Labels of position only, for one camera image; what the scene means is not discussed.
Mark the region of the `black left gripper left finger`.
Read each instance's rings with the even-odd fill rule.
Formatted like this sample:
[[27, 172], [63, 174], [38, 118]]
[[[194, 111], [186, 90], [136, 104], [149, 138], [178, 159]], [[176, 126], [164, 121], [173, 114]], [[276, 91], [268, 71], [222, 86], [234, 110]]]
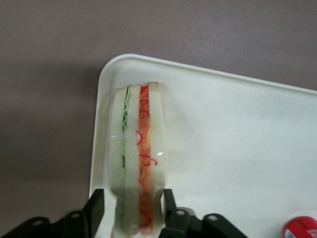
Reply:
[[96, 189], [81, 210], [51, 223], [46, 217], [30, 218], [3, 235], [4, 238], [93, 238], [105, 212], [103, 189]]

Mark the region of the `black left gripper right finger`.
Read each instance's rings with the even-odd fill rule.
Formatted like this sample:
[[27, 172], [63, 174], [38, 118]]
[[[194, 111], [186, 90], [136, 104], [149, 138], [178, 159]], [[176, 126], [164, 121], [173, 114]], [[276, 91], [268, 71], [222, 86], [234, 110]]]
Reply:
[[201, 220], [186, 207], [176, 206], [171, 189], [163, 192], [165, 208], [165, 227], [161, 238], [246, 238], [236, 226], [224, 216], [211, 213]]

